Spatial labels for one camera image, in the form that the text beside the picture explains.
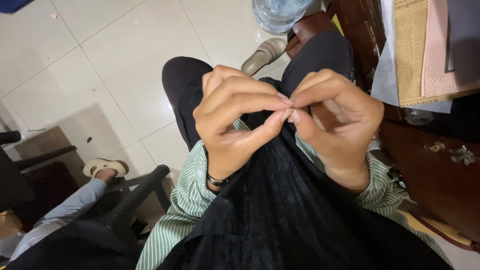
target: hand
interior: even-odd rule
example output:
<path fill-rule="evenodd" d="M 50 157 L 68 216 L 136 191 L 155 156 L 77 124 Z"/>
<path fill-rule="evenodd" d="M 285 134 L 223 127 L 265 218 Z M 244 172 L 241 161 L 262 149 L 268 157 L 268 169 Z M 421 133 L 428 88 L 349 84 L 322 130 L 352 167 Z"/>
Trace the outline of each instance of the hand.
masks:
<path fill-rule="evenodd" d="M 193 111 L 195 126 L 208 151 L 208 173 L 225 179 L 280 133 L 293 102 L 268 83 L 225 66 L 205 74 L 202 83 L 204 97 Z M 253 131 L 235 130 L 233 123 L 242 114 L 261 110 L 275 112 Z M 219 190 L 210 184 L 209 188 Z"/>
<path fill-rule="evenodd" d="M 383 103 L 328 69 L 307 74 L 290 99 L 296 109 L 289 121 L 317 151 L 326 174 L 355 193 L 363 191 L 369 184 L 365 155 L 382 121 Z M 312 116 L 301 109 L 306 106 Z"/>

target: sandal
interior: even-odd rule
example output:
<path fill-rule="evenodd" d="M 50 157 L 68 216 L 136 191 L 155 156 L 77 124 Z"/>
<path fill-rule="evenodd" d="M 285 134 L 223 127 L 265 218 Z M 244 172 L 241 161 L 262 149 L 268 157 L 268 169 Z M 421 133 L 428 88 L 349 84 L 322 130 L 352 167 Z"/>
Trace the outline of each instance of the sandal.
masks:
<path fill-rule="evenodd" d="M 285 51 L 286 46 L 287 43 L 282 38 L 274 37 L 267 39 L 258 47 L 257 51 L 242 64 L 240 70 L 252 76 L 261 67 L 270 64 L 280 57 Z"/>
<path fill-rule="evenodd" d="M 93 173 L 90 171 L 93 167 L 96 166 L 96 169 Z M 117 171 L 117 175 L 115 177 L 122 177 L 127 174 L 127 170 L 125 167 L 118 161 L 108 161 L 103 159 L 92 159 L 91 161 L 87 162 L 84 166 L 84 174 L 89 177 L 95 177 L 96 173 L 102 169 L 114 169 Z"/>

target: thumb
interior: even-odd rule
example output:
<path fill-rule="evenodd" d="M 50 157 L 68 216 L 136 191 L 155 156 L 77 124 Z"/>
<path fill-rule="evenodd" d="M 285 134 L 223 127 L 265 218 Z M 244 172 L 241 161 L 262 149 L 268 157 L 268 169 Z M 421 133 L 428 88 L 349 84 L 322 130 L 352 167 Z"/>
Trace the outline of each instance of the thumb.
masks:
<path fill-rule="evenodd" d="M 304 110 L 295 109 L 291 116 L 297 132 L 307 144 L 311 145 L 318 154 L 326 154 L 328 145 L 333 145 L 335 136 L 318 127 L 313 118 Z"/>
<path fill-rule="evenodd" d="M 275 111 L 265 120 L 263 125 L 252 130 L 245 138 L 245 145 L 248 145 L 248 150 L 253 153 L 275 138 L 280 133 L 283 122 L 290 116 L 292 111 L 293 109 Z"/>

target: plastic water bottle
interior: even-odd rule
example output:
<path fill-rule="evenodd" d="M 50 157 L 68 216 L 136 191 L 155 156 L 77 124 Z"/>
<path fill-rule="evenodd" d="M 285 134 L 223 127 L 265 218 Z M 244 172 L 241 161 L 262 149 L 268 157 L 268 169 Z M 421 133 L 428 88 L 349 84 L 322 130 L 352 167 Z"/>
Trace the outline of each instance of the plastic water bottle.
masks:
<path fill-rule="evenodd" d="M 313 0 L 252 0 L 253 14 L 260 26 L 282 33 L 303 17 Z"/>

